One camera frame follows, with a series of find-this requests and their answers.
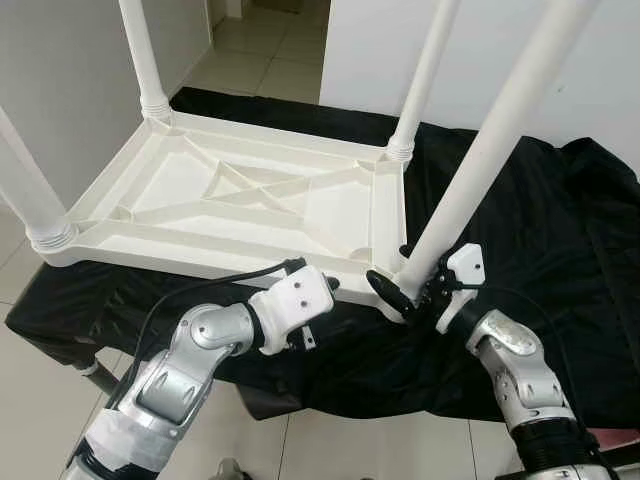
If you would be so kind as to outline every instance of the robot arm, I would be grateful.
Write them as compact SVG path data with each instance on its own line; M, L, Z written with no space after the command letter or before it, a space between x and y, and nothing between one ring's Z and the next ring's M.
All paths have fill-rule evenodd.
M380 297L411 321L417 308L390 280L367 273ZM484 283L479 245L467 244L439 262L425 285L420 304L438 318L436 329L455 335L490 375L496 401L529 479L610 479L585 445L553 370L544 360L540 339L530 329L477 298L465 285Z
M228 356L280 352L287 335L333 308L324 275L306 266L246 304L198 305L178 322L169 349L144 368L117 407L89 427L67 480L154 479L169 461Z

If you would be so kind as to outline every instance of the tiled floor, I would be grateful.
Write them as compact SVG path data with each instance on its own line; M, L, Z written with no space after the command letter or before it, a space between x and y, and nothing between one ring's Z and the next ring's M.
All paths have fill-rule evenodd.
M253 8L214 30L213 50L188 86L318 103L328 9L300 14Z
M4 318L40 265L21 223L0 208L0 478L56 479L106 398L9 331ZM130 359L101 352L121 375ZM349 420L303 411L256 422L218 383L160 478L206 480L223 457L256 480L491 480L510 463L504 426L416 413Z

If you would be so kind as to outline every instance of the black cable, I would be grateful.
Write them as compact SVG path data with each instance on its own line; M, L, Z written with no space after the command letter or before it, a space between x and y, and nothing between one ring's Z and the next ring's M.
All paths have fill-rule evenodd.
M262 277L264 275L268 275L270 273L274 273L282 269L287 269L287 270L289 270L290 268L297 269L301 265L301 261L304 262L302 259L285 260L277 265L274 265L273 267L265 268L263 270L258 270L256 272L250 272L250 273L241 273L238 275L230 275L227 277L215 278L213 280L208 280L202 283L198 283L197 285L187 285L163 295L153 305L153 307L151 307L151 309L149 310L149 312L147 313L144 319L144 322L142 322L142 327L140 328L138 341L136 342L136 349L133 355L133 363L131 365L131 368L129 369L129 374L127 375L127 378L123 380L124 382L126 382L126 388L124 388L122 391L126 392L129 388L131 388L131 386L133 385L133 382L135 381L136 376L138 375L138 371L140 370L140 364L142 363L142 359L144 358L144 355L155 344L155 342L152 342L147 346L147 348L144 351L142 350L142 345L144 344L144 339L146 337L147 330L151 327L151 323L153 321L153 317L155 313L162 306L162 304L166 302L169 298L175 297L176 295L180 295L182 293L197 290L199 288L210 287L212 285L240 282L243 280ZM160 338L161 336L162 336L162 333L160 335L157 335L156 339Z
M497 292L509 293L513 296L521 298L522 300L525 300L526 302L529 303L529 305L532 305L538 311L540 316L544 319L547 326L551 330L551 333L554 336L556 344L558 345L558 351L560 352L560 360L561 360L560 363L562 363L562 369L564 370L565 378L567 379L567 384L569 387L569 392L568 392L570 397L569 404L573 407L573 411L576 416L576 422L578 424L578 427L580 428L580 431L583 437L583 442L585 443L585 446L588 449L588 451L594 457L596 457L596 459L600 462L600 464L607 470L612 480L619 480L618 473L613 469L613 467L607 461L607 459L604 458L604 455L602 455L602 452L600 452L600 449L599 449L600 445L598 444L598 441L595 439L593 434L591 434L587 430L586 424L584 423L582 407L580 405L580 402L578 402L577 390L575 387L575 382L573 381L571 365L569 364L569 357L567 356L567 351L564 346L564 341L562 340L562 337L560 336L560 332L558 332L558 329L556 328L552 318L549 316L546 310L533 298L529 297L528 295L522 293L519 290L510 288L510 287L502 287L499 285L484 285L484 284L468 285L468 284L458 282L455 284L455 288L465 289L465 290L494 290Z

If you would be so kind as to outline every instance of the black cloth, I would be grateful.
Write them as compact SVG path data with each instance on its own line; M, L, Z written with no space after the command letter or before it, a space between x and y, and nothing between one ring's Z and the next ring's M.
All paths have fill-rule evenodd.
M380 146L396 124L384 115L191 88L182 89L172 105L197 115ZM410 243L474 135L420 126L405 174ZM459 244L466 242L482 245L487 283L521 290L553 318L587 424L640 425L640 186L633 172L591 139L557 149L524 137ZM88 261L44 266L7 324L61 363L92 357L103 346L131 354L154 302L199 282ZM224 286L174 298L161 309L153 333L170 331L197 303L230 304L254 291ZM557 344L539 313L504 293L480 296L538 333L548 363L566 385ZM409 328L391 324L372 308L338 303L314 322L313 331L318 347L311 352L248 353L225 361L216 376L346 417L428 410L501 419L484 369L455 339L437 334L432 318ZM168 339L164 335L164 344Z

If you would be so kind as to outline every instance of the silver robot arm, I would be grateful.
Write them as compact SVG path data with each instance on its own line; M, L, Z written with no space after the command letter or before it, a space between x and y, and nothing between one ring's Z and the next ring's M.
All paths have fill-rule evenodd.
M435 313L435 328L455 335L477 357L493 382L496 401L532 480L605 480L606 468L585 445L556 374L544 360L540 339L499 310L483 305L477 289L484 283L480 245L466 244L443 257L424 286L418 305L391 280L367 272L371 286L408 322L418 322L426 304Z
M246 304L203 304L183 315L169 349L137 376L115 409L103 409L65 480L154 479L193 423L229 356L259 347L273 355L287 335L333 308L324 275L306 266Z

